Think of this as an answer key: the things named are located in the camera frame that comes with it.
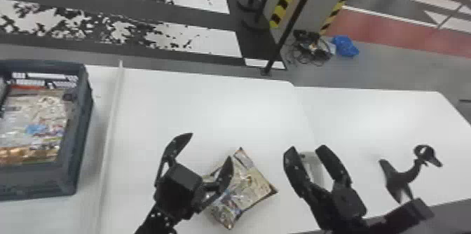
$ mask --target black and white patterned floor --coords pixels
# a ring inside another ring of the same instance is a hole
[[[235,2],[0,0],[0,42],[262,67],[273,37],[242,27]]]

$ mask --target black stand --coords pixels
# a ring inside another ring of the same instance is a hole
[[[237,4],[245,12],[256,12],[260,9],[260,3],[255,0],[238,0]]]
[[[257,9],[257,13],[255,14],[254,18],[248,17],[242,20],[244,27],[253,32],[264,32],[270,29],[268,21],[266,19],[261,19],[264,15],[267,1],[268,0],[261,0],[260,7]]]
[[[414,160],[414,166],[406,172],[398,172],[387,160],[379,160],[379,165],[383,169],[386,177],[386,188],[399,204],[402,201],[402,191],[404,191],[411,200],[414,199],[409,183],[417,178],[422,165],[428,166],[427,162],[429,162],[437,167],[442,166],[442,163],[435,157],[435,150],[428,145],[418,145],[414,149],[414,153],[417,159]]]
[[[288,39],[288,36],[291,34],[291,31],[293,30],[294,25],[296,24],[296,21],[298,20],[299,16],[301,15],[302,10],[304,9],[304,6],[308,0],[299,0],[299,4],[294,10],[293,16],[288,22],[288,25],[286,26],[285,31],[283,32],[283,35],[281,36],[280,40],[278,41],[278,44],[276,46],[275,52],[273,54],[273,57],[268,61],[268,64],[264,69],[260,69],[260,73],[262,76],[270,76],[270,70],[271,67],[273,67],[273,63],[279,58],[280,56],[280,51],[282,47],[285,45],[286,40]]]

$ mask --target red floor stripe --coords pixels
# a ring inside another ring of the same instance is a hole
[[[352,40],[471,58],[471,34],[343,9],[327,32]]]

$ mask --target gray floor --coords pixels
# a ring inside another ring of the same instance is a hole
[[[274,70],[270,78],[290,81],[298,86],[436,90],[455,105],[460,99],[471,99],[471,59],[370,43],[356,45],[361,53],[354,59],[333,57],[323,67],[287,63],[288,71]],[[116,66],[119,60],[123,60],[126,67],[133,68],[262,78],[257,68],[0,44],[0,59],[8,58],[107,66]],[[466,102],[461,102],[459,108],[469,113],[471,107],[463,104]],[[407,233],[465,233],[471,230],[471,200],[434,207],[434,211],[436,219]]]

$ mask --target packaged item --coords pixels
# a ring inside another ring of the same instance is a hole
[[[227,229],[232,229],[236,221],[258,202],[276,194],[278,191],[258,171],[250,157],[242,148],[232,156],[234,175],[225,193],[214,201],[207,210]],[[214,181],[220,168],[203,177]]]
[[[66,89],[12,85],[0,118],[0,165],[53,162],[72,103]]]

